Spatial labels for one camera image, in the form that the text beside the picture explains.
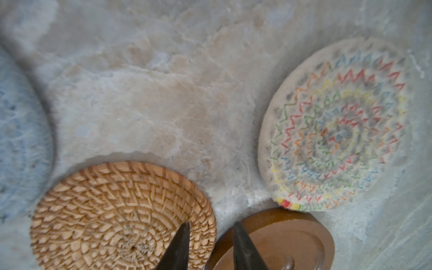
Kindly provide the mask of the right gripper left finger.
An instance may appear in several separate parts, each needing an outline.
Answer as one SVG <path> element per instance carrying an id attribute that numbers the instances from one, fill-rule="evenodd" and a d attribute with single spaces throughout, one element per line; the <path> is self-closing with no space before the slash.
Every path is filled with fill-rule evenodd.
<path id="1" fill-rule="evenodd" d="M 190 248 L 190 224 L 180 225 L 166 249 L 156 270 L 188 270 Z"/>

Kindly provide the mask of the multicolour knitted round coaster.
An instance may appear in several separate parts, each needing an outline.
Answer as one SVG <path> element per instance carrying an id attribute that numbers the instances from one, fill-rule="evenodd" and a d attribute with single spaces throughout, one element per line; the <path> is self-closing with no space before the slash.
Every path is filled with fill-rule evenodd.
<path id="1" fill-rule="evenodd" d="M 376 38 L 345 39 L 304 60 L 261 125 L 258 168 L 272 199 L 322 212 L 366 191 L 408 136 L 409 79 L 403 52 Z"/>

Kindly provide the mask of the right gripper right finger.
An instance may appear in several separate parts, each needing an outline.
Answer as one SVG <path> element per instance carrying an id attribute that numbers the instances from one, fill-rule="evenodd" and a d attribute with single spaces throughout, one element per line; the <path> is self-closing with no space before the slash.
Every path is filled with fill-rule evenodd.
<path id="1" fill-rule="evenodd" d="M 236 222 L 233 226 L 233 255 L 235 270 L 268 270 L 240 222 Z"/>

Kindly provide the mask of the blue knitted round coaster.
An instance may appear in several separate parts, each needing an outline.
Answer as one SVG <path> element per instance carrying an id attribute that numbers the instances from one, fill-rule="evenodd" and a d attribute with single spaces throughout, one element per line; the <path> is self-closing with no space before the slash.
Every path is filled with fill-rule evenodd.
<path id="1" fill-rule="evenodd" d="M 1 222 L 24 212 L 42 192 L 54 142 L 42 104 L 12 56 L 1 49 Z"/>

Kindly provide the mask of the woven rattan round coaster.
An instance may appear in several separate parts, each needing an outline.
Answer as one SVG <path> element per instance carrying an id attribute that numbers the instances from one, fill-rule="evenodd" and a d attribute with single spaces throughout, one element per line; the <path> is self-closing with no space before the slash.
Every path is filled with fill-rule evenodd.
<path id="1" fill-rule="evenodd" d="M 214 249 L 210 201 L 183 175 L 144 162 L 90 166 L 60 181 L 32 216 L 33 254 L 44 270 L 153 270 L 180 225 L 190 228 L 189 269 Z"/>

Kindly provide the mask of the right brown wooden round coaster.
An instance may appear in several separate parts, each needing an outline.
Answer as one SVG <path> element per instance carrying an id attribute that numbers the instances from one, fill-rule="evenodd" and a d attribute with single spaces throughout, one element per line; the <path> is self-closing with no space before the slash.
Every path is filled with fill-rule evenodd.
<path id="1" fill-rule="evenodd" d="M 329 270 L 335 244 L 308 213 L 273 208 L 240 222 L 269 270 Z M 234 270 L 233 227 L 216 243 L 207 270 Z"/>

